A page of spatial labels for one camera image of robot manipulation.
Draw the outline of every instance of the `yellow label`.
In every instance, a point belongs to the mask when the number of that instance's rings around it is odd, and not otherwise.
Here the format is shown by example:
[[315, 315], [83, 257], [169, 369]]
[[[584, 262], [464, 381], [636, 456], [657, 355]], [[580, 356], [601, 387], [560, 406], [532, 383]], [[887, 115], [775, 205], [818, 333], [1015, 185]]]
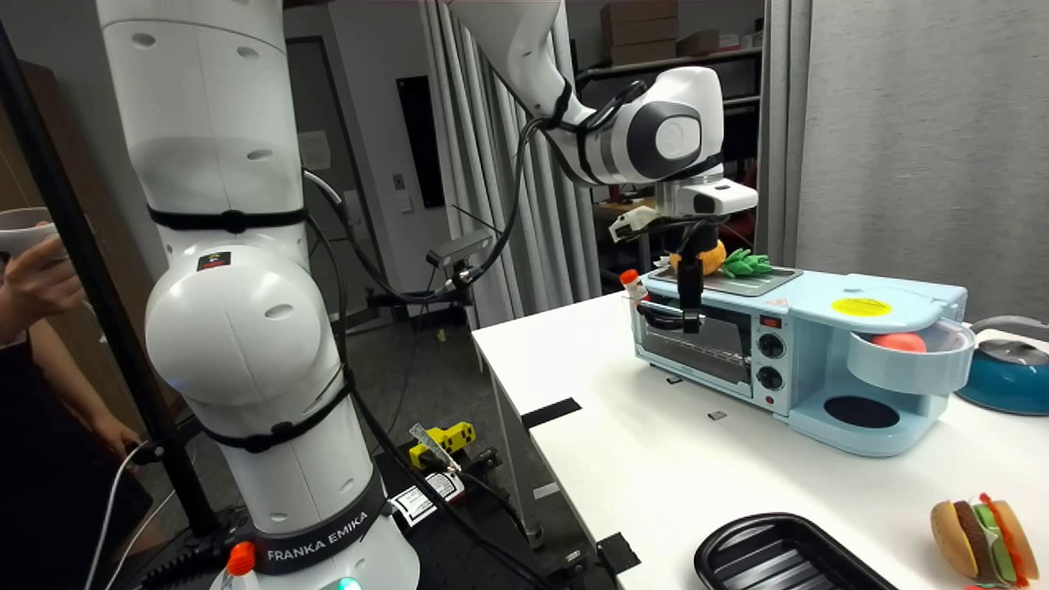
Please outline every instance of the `yellow label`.
[[892, 315], [892, 303], [878, 298], [836, 298], [834, 307], [839, 315], [863, 315], [863, 317]]

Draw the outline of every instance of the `floor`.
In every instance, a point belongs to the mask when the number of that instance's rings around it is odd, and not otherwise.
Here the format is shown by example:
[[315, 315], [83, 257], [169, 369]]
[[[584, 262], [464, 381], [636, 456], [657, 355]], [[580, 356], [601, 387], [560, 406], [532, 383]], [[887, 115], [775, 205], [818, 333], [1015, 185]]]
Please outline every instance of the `floor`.
[[[490, 378], [481, 369], [468, 326], [458, 315], [426, 315], [422, 320], [384, 315], [346, 333], [346, 356], [368, 406], [392, 440], [406, 443], [406, 430], [412, 422], [449, 425], [468, 418], [477, 430], [477, 443], [490, 446], [494, 456], [505, 458], [501, 425], [490, 398]], [[217, 446], [207, 434], [197, 434], [187, 451], [210, 505], [217, 510], [236, 507], [239, 491]], [[169, 491], [168, 475], [158, 464], [145, 467], [141, 477], [153, 491], [153, 498], [165, 498]], [[497, 489], [508, 489], [508, 464], [497, 464], [490, 477]], [[539, 456], [528, 456], [528, 477], [528, 489], [553, 482]], [[177, 535], [187, 526], [187, 519], [177, 500], [169, 500], [169, 507], [160, 510], [158, 525], [160, 529]], [[508, 548], [524, 549], [545, 571], [556, 568], [571, 549], [591, 548], [571, 500], [556, 491], [539, 500], [539, 525], [539, 549], [528, 549], [520, 538], [512, 538]], [[481, 553], [475, 543], [462, 543], [462, 553], [453, 553], [449, 559], [475, 563], [475, 553]], [[591, 571], [571, 581], [571, 586], [603, 590], [614, 586], [614, 581], [603, 571]]]

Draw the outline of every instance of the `hand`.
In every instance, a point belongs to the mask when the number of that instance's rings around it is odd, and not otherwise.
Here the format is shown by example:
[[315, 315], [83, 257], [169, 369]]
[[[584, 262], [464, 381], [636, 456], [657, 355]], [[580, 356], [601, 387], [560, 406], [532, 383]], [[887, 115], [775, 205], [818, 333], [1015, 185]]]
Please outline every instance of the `hand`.
[[135, 446], [141, 446], [141, 434], [122, 422], [112, 414], [103, 414], [95, 418], [88, 418], [88, 430], [103, 440], [103, 446], [113, 456], [129, 456]]
[[3, 265], [0, 326], [8, 333], [0, 337], [13, 337], [33, 320], [67, 315], [80, 303], [85, 303], [85, 289], [67, 257], [62, 238], [49, 234]]

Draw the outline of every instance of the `hamburger toy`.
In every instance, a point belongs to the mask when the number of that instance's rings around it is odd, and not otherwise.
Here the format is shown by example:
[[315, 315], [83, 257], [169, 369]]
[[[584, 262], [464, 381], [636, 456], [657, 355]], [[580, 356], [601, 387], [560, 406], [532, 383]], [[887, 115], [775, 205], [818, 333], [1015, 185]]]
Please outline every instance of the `hamburger toy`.
[[1036, 553], [1005, 500], [942, 500], [930, 507], [930, 535], [944, 559], [979, 584], [1028, 586], [1039, 581]]

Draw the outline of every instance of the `person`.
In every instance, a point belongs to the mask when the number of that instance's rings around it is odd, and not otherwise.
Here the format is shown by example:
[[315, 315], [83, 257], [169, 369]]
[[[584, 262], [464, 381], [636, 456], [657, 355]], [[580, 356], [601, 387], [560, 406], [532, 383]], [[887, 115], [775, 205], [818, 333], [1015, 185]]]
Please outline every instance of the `person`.
[[[113, 473], [141, 434], [105, 406], [49, 323], [49, 317], [85, 303], [62, 238], [49, 234], [3, 257], [0, 586], [83, 590]], [[151, 493], [124, 473], [95, 584], [105, 584], [103, 574], [124, 549], [147, 507]]]

